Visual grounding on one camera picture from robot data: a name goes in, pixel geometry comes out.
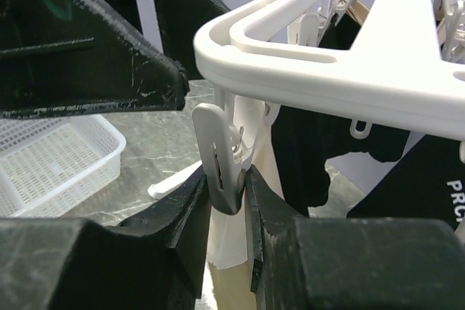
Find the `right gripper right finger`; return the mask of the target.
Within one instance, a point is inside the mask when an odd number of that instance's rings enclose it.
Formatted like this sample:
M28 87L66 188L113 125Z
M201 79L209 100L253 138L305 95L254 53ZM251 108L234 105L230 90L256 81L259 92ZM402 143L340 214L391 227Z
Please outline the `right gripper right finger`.
M464 247L438 220L307 218L245 177L258 309L462 309Z

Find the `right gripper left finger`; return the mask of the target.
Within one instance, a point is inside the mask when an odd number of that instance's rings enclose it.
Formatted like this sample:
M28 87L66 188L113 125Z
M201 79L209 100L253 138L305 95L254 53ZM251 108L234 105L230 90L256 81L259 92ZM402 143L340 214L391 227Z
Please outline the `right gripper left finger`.
M202 293L210 212L198 169L114 227L87 219L2 219L1 307L193 309Z

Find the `tan underwear with cream waistband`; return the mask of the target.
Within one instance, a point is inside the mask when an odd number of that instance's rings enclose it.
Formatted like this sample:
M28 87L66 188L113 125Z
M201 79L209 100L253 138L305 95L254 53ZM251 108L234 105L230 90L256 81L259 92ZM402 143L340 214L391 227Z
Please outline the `tan underwear with cream waistband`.
M243 139L254 145L251 164L259 171L266 185L279 197L283 191L275 153L272 148L272 119L279 109L266 114L266 103L238 97L235 101L233 123L244 127ZM256 296L251 291L252 252L251 209L248 195L243 196L242 208L234 216L217 210L211 212L206 260L218 309L255 309Z

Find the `white clip hanger frame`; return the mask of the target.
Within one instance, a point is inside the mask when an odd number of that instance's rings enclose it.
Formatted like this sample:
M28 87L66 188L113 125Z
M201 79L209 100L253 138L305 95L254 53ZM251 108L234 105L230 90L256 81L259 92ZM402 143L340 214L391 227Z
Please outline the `white clip hanger frame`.
M212 205L235 215L264 123L264 104L464 140L464 66L448 62L431 0L375 0L347 51L272 42L319 0L254 0L193 39L219 91L193 121Z

